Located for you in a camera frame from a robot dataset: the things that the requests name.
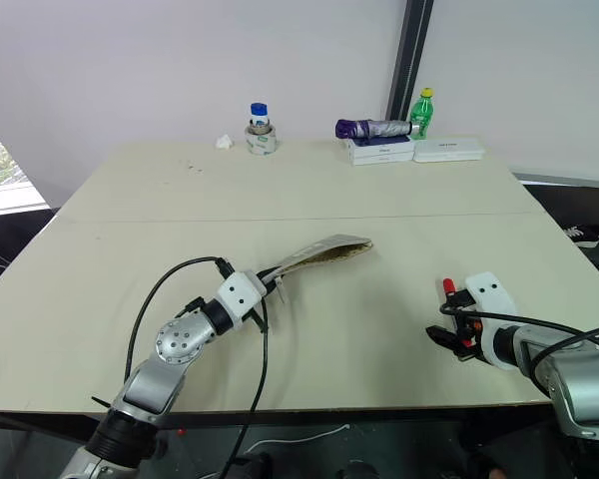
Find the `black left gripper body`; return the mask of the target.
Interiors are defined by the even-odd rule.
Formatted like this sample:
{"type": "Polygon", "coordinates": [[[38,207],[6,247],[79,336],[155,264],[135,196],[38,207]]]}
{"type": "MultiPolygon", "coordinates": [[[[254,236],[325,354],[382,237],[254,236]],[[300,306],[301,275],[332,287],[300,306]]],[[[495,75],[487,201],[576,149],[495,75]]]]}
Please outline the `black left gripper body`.
{"type": "Polygon", "coordinates": [[[276,274],[278,270],[276,268],[267,268],[257,273],[257,278],[261,281],[265,287],[266,292],[263,298],[260,300],[258,305],[253,309],[253,319],[263,319],[264,311],[266,308],[266,298],[277,288],[276,274]]]}

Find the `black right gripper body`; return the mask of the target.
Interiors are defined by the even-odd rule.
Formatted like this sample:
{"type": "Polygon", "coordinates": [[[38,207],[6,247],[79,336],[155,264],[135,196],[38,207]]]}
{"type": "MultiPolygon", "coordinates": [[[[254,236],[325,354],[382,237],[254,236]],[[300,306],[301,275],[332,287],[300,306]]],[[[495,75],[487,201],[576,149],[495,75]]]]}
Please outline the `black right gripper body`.
{"type": "MultiPolygon", "coordinates": [[[[463,308],[461,311],[475,311],[476,301],[467,289],[458,290],[463,295],[463,308]]],[[[454,353],[460,361],[465,361],[472,358],[480,358],[482,354],[479,343],[482,324],[481,320],[473,316],[453,316],[455,325],[455,334],[462,342],[460,350],[455,350],[454,353]]]]}

